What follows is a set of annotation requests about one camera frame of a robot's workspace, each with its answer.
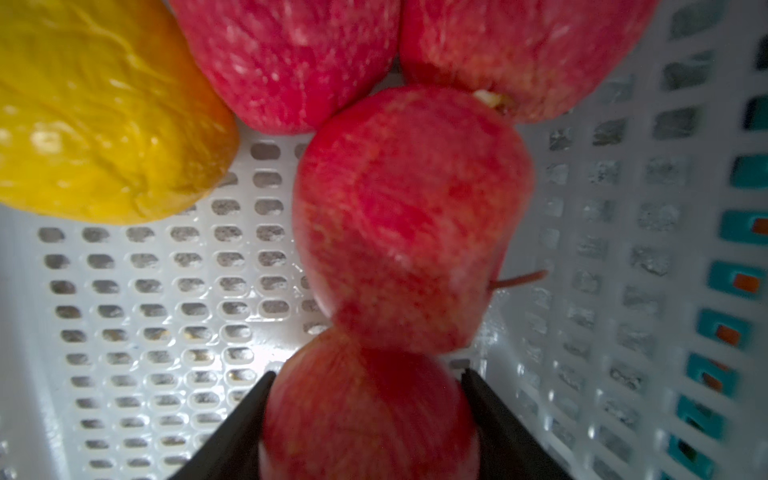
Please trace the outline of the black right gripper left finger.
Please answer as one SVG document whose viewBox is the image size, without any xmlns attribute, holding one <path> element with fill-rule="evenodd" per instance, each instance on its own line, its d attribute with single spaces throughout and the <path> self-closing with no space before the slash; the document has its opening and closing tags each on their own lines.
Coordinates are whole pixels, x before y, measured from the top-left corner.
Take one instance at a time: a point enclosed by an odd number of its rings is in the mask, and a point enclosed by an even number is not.
<svg viewBox="0 0 768 480">
<path fill-rule="evenodd" d="M 259 479 L 259 442 L 276 373 L 265 373 L 172 480 Z"/>
</svg>

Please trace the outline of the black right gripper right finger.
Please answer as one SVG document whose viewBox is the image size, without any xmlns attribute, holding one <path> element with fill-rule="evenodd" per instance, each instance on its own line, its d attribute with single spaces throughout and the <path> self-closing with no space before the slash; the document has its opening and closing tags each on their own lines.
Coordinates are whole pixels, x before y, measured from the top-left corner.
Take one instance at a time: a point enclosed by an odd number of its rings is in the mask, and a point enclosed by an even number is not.
<svg viewBox="0 0 768 480">
<path fill-rule="evenodd" d="M 480 435 L 479 479 L 571 479 L 475 370 L 461 386 Z"/>
</svg>

